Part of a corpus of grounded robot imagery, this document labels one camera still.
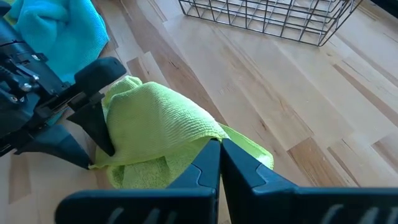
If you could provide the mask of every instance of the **light wood surface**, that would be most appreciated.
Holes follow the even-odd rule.
[[[185,17],[177,0],[94,4],[111,38],[102,56],[264,146],[289,180],[398,186],[398,20],[369,1],[321,48]],[[92,155],[84,131],[61,122]],[[110,188],[103,170],[8,154],[0,158],[0,223],[53,223],[68,194]],[[229,223],[223,192],[219,222]]]

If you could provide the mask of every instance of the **microfiber cloth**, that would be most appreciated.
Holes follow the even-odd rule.
[[[175,180],[212,139],[230,138],[273,168],[272,155],[233,129],[219,124],[183,95],[155,82],[126,76],[105,94],[103,110],[115,155],[96,151],[96,164],[108,166],[116,188],[164,188]]]
[[[97,59],[109,40],[105,23],[90,0],[16,0],[14,28],[63,82]]]
[[[3,0],[3,1],[5,1],[6,3],[8,3],[8,4],[10,4],[10,5],[12,5],[12,4],[15,2],[15,0]],[[5,19],[8,23],[10,23],[11,25],[15,25],[15,23],[16,23],[15,19],[10,18],[9,12],[7,12],[7,14],[4,15],[4,19]]]

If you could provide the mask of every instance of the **hardwood floorboard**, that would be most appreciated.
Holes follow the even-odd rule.
[[[118,58],[126,75],[170,87],[260,144],[280,175],[302,186],[398,186],[398,19],[370,1],[323,47],[186,17],[177,0],[93,3],[110,38],[101,57]],[[93,157],[90,137],[60,123]],[[104,169],[5,155],[0,223],[53,223],[59,201],[83,189],[112,186]],[[223,189],[219,209],[219,223],[230,223]]]

